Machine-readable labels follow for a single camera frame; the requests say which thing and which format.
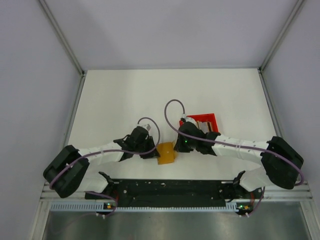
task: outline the table surface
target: table surface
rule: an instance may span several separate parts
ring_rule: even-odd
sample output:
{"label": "table surface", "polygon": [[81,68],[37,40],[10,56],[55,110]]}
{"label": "table surface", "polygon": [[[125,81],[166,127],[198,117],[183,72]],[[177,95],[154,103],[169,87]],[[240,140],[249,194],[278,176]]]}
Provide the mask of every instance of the table surface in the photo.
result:
{"label": "table surface", "polygon": [[[174,141],[177,134],[164,118],[165,104],[171,99],[181,100],[187,115],[215,113],[219,131],[228,137],[267,141],[275,135],[257,69],[89,70],[69,144],[89,148],[123,138],[141,117],[157,122],[160,142]],[[181,115],[178,103],[168,107],[174,126],[178,127]],[[157,130],[150,125],[156,141]],[[239,172],[257,167],[232,157],[191,152],[179,153],[171,164],[134,156],[106,163],[97,171],[111,178],[232,180]]]}

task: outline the red box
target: red box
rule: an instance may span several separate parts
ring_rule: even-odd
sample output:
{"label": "red box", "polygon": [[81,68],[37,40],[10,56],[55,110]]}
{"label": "red box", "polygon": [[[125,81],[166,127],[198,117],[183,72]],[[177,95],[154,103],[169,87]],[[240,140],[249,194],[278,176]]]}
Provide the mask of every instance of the red box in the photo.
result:
{"label": "red box", "polygon": [[218,125],[216,121],[216,116],[214,113],[208,113],[208,114],[200,114],[200,115],[188,115],[187,117],[193,118],[195,121],[199,122],[210,122],[212,124],[212,128],[214,132],[219,132]]}

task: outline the metal frame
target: metal frame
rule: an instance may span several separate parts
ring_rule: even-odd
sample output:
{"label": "metal frame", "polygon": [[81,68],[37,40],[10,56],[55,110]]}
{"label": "metal frame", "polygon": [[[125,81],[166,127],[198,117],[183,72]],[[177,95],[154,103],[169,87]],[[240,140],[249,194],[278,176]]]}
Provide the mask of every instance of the metal frame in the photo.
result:
{"label": "metal frame", "polygon": [[[80,66],[79,61],[77,60],[74,52],[72,51],[70,45],[68,44],[66,37],[64,36],[51,10],[49,9],[48,4],[46,3],[46,0],[37,0],[37,1],[41,9],[43,10],[45,16],[49,20],[49,23],[51,24],[52,28],[54,29],[54,32],[56,33],[56,36],[59,39],[66,54],[68,55],[68,57],[70,58],[74,67],[76,68],[76,70],[80,75],[78,90],[74,97],[74,103],[68,118],[68,125],[65,131],[63,141],[61,142],[61,148],[62,148],[66,144],[68,144],[68,141],[69,141],[69,137],[70,137],[72,126],[75,120],[81,93],[84,87],[86,74],[82,69],[82,67]],[[290,16],[288,17],[281,32],[279,33],[278,37],[276,38],[272,47],[270,48],[270,51],[268,52],[266,58],[264,59],[261,67],[258,68],[261,85],[262,85],[264,95],[267,101],[267,105],[270,111],[275,132],[278,136],[281,136],[281,137],[284,136],[284,132],[281,127],[281,122],[277,117],[278,116],[277,111],[275,108],[275,104],[272,100],[272,97],[270,95],[268,82],[264,78],[264,70],[266,69],[272,57],[278,50],[286,34],[288,33],[291,25],[294,23],[294,20],[297,18],[301,9],[303,8],[305,2],[306,0],[297,0]],[[311,238],[313,240],[320,240],[320,219],[319,219],[318,209],[313,201],[313,196],[310,192],[310,188],[307,182],[305,182],[301,186],[296,187],[294,190],[285,190],[277,186],[269,186],[269,187],[266,187],[264,196],[265,196],[263,199],[264,202],[269,202],[269,201],[270,202],[300,202],[302,213],[305,217],[306,225],[309,229]],[[84,192],[75,192],[72,196],[68,197],[68,199],[61,199],[54,191],[49,189],[48,183],[45,183],[40,200],[39,200],[39,205],[36,211],[33,226],[28,235],[29,240],[41,240],[43,238],[45,226],[47,223],[51,204],[53,201],[85,202],[88,200],[85,199]]]}

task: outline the curved cable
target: curved cable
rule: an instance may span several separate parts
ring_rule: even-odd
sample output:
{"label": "curved cable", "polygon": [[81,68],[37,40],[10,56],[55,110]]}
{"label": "curved cable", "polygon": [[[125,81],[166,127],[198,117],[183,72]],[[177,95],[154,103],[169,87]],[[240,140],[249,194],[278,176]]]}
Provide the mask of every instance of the curved cable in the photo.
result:
{"label": "curved cable", "polygon": [[183,103],[177,99],[172,99],[170,101],[168,101],[168,103],[165,105],[164,107],[164,118],[166,120],[166,122],[168,123],[168,125],[174,130],[176,131],[178,134],[181,134],[185,137],[191,138],[191,139],[195,139],[195,140],[199,140],[199,141],[204,141],[204,142],[208,142],[208,143],[213,143],[213,144],[221,144],[221,145],[226,145],[229,147],[234,147],[234,148],[241,148],[241,149],[250,149],[250,150],[256,150],[256,151],[260,151],[260,152],[264,152],[264,153],[268,153],[268,154],[273,154],[274,156],[276,156],[277,158],[281,159],[282,161],[286,162],[287,164],[289,164],[291,167],[293,167],[301,176],[300,182],[296,183],[295,186],[299,186],[302,185],[305,181],[305,176],[302,173],[301,169],[299,169],[296,165],[294,165],[291,161],[289,161],[288,159],[286,159],[285,157],[281,156],[280,154],[268,150],[268,149],[263,149],[260,147],[254,147],[254,146],[242,146],[242,145],[236,145],[236,144],[232,144],[232,143],[228,143],[228,142],[224,142],[224,141],[215,141],[215,140],[209,140],[209,139],[204,139],[204,138],[200,138],[200,137],[196,137],[196,136],[192,136],[186,133],[183,133],[181,131],[179,131],[178,129],[176,129],[168,120],[168,116],[167,116],[167,108],[169,106],[170,103],[172,102],[178,102],[181,104],[182,109],[183,109],[183,114],[185,114],[185,107],[183,105]]}
{"label": "curved cable", "polygon": [[[110,215],[114,214],[117,207],[118,207],[118,202],[116,199],[114,199],[113,197],[111,196],[108,196],[108,195],[104,195],[104,194],[101,194],[101,193],[97,193],[97,192],[93,192],[93,191],[86,191],[87,194],[92,194],[92,195],[96,195],[96,196],[99,196],[99,197],[103,197],[103,198],[106,198],[106,199],[110,199],[110,200],[113,200],[115,202],[115,207],[114,209],[109,212],[109,214],[106,214],[105,216],[106,217],[110,217]],[[68,227],[70,227],[72,224],[74,224],[76,221],[78,221],[79,219],[83,218],[83,217],[86,217],[86,216],[90,216],[90,215],[97,215],[98,213],[94,213],[94,212],[87,212],[87,213],[84,213],[78,217],[76,217],[75,219],[71,220],[70,222],[68,222],[63,228],[59,229],[58,231],[54,230],[54,226],[53,226],[53,222],[50,221],[49,223],[49,226],[50,226],[50,231],[53,235],[58,235],[60,233],[62,233],[64,230],[66,230]]]}
{"label": "curved cable", "polygon": [[[108,149],[108,150],[103,150],[102,152],[103,153],[113,153],[113,152],[121,152],[121,153],[127,153],[127,154],[134,154],[134,155],[146,155],[146,154],[149,154],[149,153],[152,153],[156,148],[157,146],[159,145],[160,143],[160,129],[159,129],[159,126],[157,125],[157,123],[151,119],[150,117],[142,117],[139,119],[138,121],[138,124],[140,123],[141,120],[143,119],[147,119],[147,120],[150,120],[151,122],[153,122],[153,124],[155,125],[157,131],[158,131],[158,140],[155,144],[155,146],[149,150],[149,151],[146,151],[146,152],[134,152],[134,151],[127,151],[127,150],[122,150],[122,149]],[[93,156],[93,155],[99,155],[99,154],[102,154],[101,151],[96,151],[96,152],[91,152],[91,153],[88,153],[86,155],[83,155],[81,157],[78,157],[76,160],[74,160],[73,162],[71,162],[69,165],[67,165],[61,172],[59,172],[55,178],[50,182],[50,189],[52,190],[53,189],[53,186],[54,184],[56,183],[56,181],[66,172],[68,171],[68,169],[70,169],[73,165],[75,165],[79,160],[81,159],[85,159],[85,158],[88,158],[90,156]]]}

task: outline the yellow object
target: yellow object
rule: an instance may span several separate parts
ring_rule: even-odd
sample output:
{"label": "yellow object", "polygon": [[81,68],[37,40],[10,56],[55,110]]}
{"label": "yellow object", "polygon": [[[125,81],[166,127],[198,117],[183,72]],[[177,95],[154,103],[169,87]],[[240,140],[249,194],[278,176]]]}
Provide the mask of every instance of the yellow object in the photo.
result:
{"label": "yellow object", "polygon": [[156,148],[160,154],[158,157],[158,164],[171,164],[175,162],[177,157],[177,152],[174,151],[173,142],[163,142],[158,145]]}

